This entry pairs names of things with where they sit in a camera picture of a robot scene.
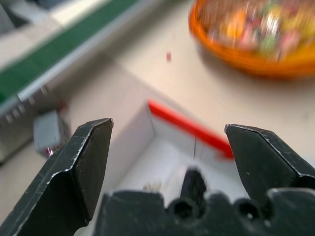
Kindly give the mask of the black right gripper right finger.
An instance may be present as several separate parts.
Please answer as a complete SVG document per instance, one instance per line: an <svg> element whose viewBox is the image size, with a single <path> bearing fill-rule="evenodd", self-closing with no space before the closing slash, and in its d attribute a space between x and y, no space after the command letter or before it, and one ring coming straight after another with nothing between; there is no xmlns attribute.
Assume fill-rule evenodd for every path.
<svg viewBox="0 0 315 236"><path fill-rule="evenodd" d="M315 190L315 168L274 132L227 124L225 133L250 197L265 197L272 188Z"/></svg>

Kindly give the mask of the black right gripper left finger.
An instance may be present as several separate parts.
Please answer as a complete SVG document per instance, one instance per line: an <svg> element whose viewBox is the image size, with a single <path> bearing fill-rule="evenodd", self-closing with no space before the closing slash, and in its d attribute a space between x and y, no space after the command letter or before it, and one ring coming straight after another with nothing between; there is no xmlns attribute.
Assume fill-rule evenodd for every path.
<svg viewBox="0 0 315 236"><path fill-rule="evenodd" d="M113 120L79 126L46 161L14 209L0 236L74 236L92 220L105 176Z"/></svg>

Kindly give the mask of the white shoebox with red rim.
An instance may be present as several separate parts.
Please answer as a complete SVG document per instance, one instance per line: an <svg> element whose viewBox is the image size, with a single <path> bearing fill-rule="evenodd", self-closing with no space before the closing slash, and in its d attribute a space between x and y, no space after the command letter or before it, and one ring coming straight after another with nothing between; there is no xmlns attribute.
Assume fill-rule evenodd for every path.
<svg viewBox="0 0 315 236"><path fill-rule="evenodd" d="M192 168L207 191L221 191L232 201L247 196L226 138L150 100L128 121L114 122L102 192L159 192L168 205Z"/></svg>

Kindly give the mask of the small grey box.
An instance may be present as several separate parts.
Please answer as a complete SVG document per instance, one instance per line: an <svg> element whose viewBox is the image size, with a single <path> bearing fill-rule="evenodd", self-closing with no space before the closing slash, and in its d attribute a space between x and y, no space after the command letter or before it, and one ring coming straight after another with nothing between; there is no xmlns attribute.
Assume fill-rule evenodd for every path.
<svg viewBox="0 0 315 236"><path fill-rule="evenodd" d="M68 139L68 125L56 110L41 114L33 121L35 150L46 158L56 152Z"/></svg>

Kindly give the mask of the orange woven basket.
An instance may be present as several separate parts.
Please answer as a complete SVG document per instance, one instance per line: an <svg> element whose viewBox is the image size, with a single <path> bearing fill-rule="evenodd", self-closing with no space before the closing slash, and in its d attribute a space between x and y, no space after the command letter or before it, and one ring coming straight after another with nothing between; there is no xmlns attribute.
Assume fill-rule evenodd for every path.
<svg viewBox="0 0 315 236"><path fill-rule="evenodd" d="M194 0L189 13L189 30L204 52L244 73L262 78L287 80L315 76L315 42L276 62L272 59L223 46L208 38L207 30L230 13L233 3L245 0Z"/></svg>

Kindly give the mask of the green conveyor belt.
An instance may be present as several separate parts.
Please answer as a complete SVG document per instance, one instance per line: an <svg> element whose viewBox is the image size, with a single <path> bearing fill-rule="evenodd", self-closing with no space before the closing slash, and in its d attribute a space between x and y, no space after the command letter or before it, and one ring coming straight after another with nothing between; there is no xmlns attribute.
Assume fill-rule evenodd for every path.
<svg viewBox="0 0 315 236"><path fill-rule="evenodd" d="M110 0L71 24L52 40L0 70L0 117L46 85L92 49L97 40L122 32L167 0Z"/></svg>

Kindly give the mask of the colourful items in basket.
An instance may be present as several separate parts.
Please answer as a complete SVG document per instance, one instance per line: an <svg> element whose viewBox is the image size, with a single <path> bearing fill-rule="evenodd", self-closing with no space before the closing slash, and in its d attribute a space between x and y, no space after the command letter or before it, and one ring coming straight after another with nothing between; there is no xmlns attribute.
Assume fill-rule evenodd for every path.
<svg viewBox="0 0 315 236"><path fill-rule="evenodd" d="M207 0L197 16L212 42L263 57L315 42L314 0Z"/></svg>

